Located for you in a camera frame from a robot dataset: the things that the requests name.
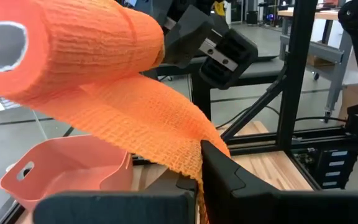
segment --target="basket handle hole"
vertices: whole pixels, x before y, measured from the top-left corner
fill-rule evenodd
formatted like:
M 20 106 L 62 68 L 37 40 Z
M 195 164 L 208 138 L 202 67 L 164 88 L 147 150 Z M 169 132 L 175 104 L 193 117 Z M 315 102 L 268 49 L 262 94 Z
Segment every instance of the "basket handle hole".
M 24 179 L 24 177 L 29 174 L 29 172 L 34 168 L 34 163 L 33 162 L 28 162 L 23 169 L 21 169 L 19 171 L 19 173 L 17 174 L 17 180 L 21 181 Z

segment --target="workbench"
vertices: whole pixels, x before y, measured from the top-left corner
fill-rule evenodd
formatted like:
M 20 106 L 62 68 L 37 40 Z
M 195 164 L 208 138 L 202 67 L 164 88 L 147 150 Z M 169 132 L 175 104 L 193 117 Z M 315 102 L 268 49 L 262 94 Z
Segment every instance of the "workbench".
M 293 12 L 279 11 L 278 15 L 283 17 L 282 35 L 280 37 L 280 58 L 284 60 L 287 45 L 290 41 L 288 28 Z M 331 81 L 324 112 L 325 116 L 330 117 L 342 90 L 342 82 L 352 51 L 352 40 L 347 32 L 343 32 L 338 49 L 327 45 L 333 22 L 338 20 L 337 11 L 316 12 L 314 18 L 325 19 L 326 24 L 321 43 L 310 42 L 309 54 L 332 62 L 334 65 L 315 67 L 307 64 L 306 68 L 315 73 L 315 79 L 319 76 L 323 76 Z
M 238 135 L 267 133 L 260 121 L 254 121 L 242 128 Z M 280 190 L 312 190 L 299 170 L 283 151 L 235 156 L 233 160 L 260 179 Z M 153 164 L 134 166 L 132 190 L 143 190 L 158 179 L 167 167 Z M 24 212 L 17 224 L 32 224 L 31 214 Z

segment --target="wooden board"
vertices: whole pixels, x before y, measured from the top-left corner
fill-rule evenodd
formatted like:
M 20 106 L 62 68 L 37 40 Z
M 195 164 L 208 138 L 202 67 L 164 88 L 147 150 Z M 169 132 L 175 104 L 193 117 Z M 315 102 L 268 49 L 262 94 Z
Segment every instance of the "wooden board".
M 288 10 L 282 10 L 278 12 L 279 16 L 287 16 L 287 17 L 292 17 L 293 16 L 293 11 L 288 11 Z M 321 11 L 321 12 L 316 12 L 314 14 L 314 18 L 315 19 L 327 19 L 327 20 L 338 20 L 338 12 L 337 11 Z
M 219 132 L 223 132 L 228 126 L 223 127 Z M 237 135 L 267 132 L 266 127 L 260 121 L 254 121 L 242 128 Z M 233 160 L 249 172 L 280 190 L 312 190 L 298 169 L 282 151 L 235 156 Z M 167 167 L 162 165 L 134 166 L 132 190 L 147 188 L 166 170 Z M 16 223 L 32 224 L 31 219 L 31 214 L 25 212 Z

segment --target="black aluminum frame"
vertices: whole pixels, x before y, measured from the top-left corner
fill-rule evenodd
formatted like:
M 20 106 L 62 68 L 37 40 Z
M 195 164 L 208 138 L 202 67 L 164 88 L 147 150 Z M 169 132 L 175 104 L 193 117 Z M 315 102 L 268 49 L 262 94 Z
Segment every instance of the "black aluminum frame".
M 272 85 L 275 87 L 278 86 L 279 88 L 273 93 L 270 92 L 269 96 L 265 96 L 267 100 L 262 99 L 262 101 L 258 101 L 252 105 L 250 110 L 251 112 L 248 112 L 248 115 L 242 116 L 241 119 L 237 120 L 234 125 L 226 130 L 225 138 L 233 156 L 261 152 L 284 151 L 292 163 L 294 163 L 295 167 L 300 171 L 301 175 L 310 184 L 310 186 L 315 190 L 320 190 L 321 187 L 316 183 L 314 178 L 308 173 L 303 165 L 294 158 L 293 154 L 291 153 L 291 149 L 346 145 L 349 143 L 358 142 L 358 139 L 349 136 L 342 126 L 294 131 L 316 5 L 317 0 L 296 1 L 293 13 L 290 42 L 288 44 L 289 49 L 286 57 L 286 64 L 278 78 L 276 74 L 272 74 L 272 76 L 267 77 L 267 79 L 263 81 L 264 83 L 271 83 L 273 79 L 277 78 Z M 245 85 L 261 84 L 258 80 L 254 81 L 255 82 L 245 83 Z M 210 119 L 211 98 L 209 90 L 211 87 L 209 85 L 194 85 L 195 83 L 204 82 L 198 74 L 192 73 L 192 82 L 193 86 L 196 86 L 196 88 L 192 91 L 193 102 L 199 106 L 200 109 Z M 280 118 L 276 133 L 233 137 L 235 133 L 244 127 L 248 121 L 250 121 L 281 91 L 282 104 L 280 107 Z M 256 142 L 264 141 L 271 141 L 274 143 L 264 145 L 254 144 Z M 134 165 L 144 164 L 150 164 L 150 162 L 143 159 L 134 159 Z M 24 208 L 16 203 L 5 214 L 0 223 L 15 224 L 23 212 Z

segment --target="gray floor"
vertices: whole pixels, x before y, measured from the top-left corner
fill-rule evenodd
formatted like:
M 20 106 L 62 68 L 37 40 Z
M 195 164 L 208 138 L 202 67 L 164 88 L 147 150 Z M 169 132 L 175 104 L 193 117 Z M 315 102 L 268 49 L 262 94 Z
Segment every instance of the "gray floor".
M 270 54 L 278 54 L 280 33 L 263 29 L 259 27 L 234 26 L 236 29 L 244 33 L 248 38 L 255 41 L 260 48 L 260 52 L 268 52 Z M 189 97 L 188 77 L 175 77 L 173 81 L 164 81 L 165 84 L 176 89 L 180 93 Z M 212 100 L 228 100 L 220 101 L 212 104 L 212 120 L 213 123 L 219 125 L 232 118 L 235 114 L 250 106 L 255 100 L 264 93 L 268 85 L 240 86 L 230 88 L 229 90 L 212 90 Z M 300 106 L 298 109 L 298 117 L 304 116 L 322 116 L 324 106 L 328 95 L 329 82 L 320 78 L 317 82 L 313 80 L 313 76 L 309 72 L 305 72 L 305 80 L 303 82 L 304 94 L 301 96 Z M 243 97 L 243 100 L 230 100 L 231 98 Z M 279 109 L 281 97 L 273 100 L 270 106 Z M 333 116 L 337 116 L 340 108 L 341 99 L 336 105 Z M 38 118 L 47 118 L 37 113 Z M 25 108 L 17 108 L 0 112 L 0 123 L 11 121 L 23 121 L 34 119 L 31 110 Z M 269 109 L 264 109 L 258 114 L 254 120 L 259 120 L 266 125 L 269 131 L 276 131 L 278 116 Z M 69 125 L 51 120 L 41 121 L 48 138 L 57 138 L 69 128 Z M 296 129 L 316 128 L 323 126 L 335 125 L 335 122 L 324 124 L 320 121 L 301 121 L 296 124 Z M 81 134 L 82 132 L 75 130 L 73 134 Z M 44 140 L 44 136 L 36 122 L 8 124 L 0 126 L 0 178 L 4 175 L 8 165 L 17 161 L 32 146 Z M 355 165 L 354 172 L 347 185 L 348 189 L 358 190 L 358 161 Z M 3 190 L 0 189 L 0 208 L 9 198 Z

